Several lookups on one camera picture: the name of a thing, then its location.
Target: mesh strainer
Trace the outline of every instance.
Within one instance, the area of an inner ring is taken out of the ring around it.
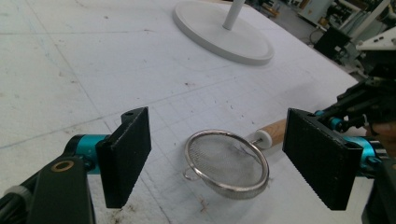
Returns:
[[[185,156],[191,169],[227,198],[250,199],[267,185],[267,160],[254,145],[234,133],[195,133],[187,141]]]

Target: white pole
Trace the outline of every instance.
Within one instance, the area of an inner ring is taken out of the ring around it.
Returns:
[[[233,24],[235,23],[236,18],[238,18],[239,12],[241,11],[244,3],[245,0],[233,0],[233,4],[231,5],[230,11],[228,12],[227,18],[225,19],[225,22],[223,24],[223,27],[225,29],[233,29]]]

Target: table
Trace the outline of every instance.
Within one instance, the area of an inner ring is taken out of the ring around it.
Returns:
[[[240,18],[268,37],[275,57],[263,66],[222,59],[177,29],[177,2],[0,3],[0,191],[59,156],[75,134],[112,133],[120,114],[148,106],[152,151],[124,208],[106,209],[100,177],[89,176],[97,223],[361,223],[371,180],[357,177],[347,210],[330,211],[281,146],[263,152],[271,180],[252,200],[222,198],[182,176],[191,134],[251,138],[289,107],[327,107],[356,81],[251,7]]]

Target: tabletop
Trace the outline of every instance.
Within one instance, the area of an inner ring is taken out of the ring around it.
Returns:
[[[249,138],[289,107],[333,104],[356,80],[251,7],[238,20],[269,39],[274,58],[223,59],[180,32],[177,2],[0,2],[0,191],[61,155],[75,134],[112,133],[122,113],[147,106],[152,150],[128,203],[106,209],[100,176],[89,175],[97,223],[361,223],[372,180],[357,177],[347,210],[331,211],[281,145],[264,150],[270,181],[254,199],[226,199],[184,178],[193,133]]]

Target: round white base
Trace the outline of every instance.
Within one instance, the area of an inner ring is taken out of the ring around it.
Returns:
[[[190,39],[228,60],[263,65],[274,56],[267,38],[238,18],[232,30],[223,28],[227,11],[202,2],[180,2],[174,11],[177,27]]]

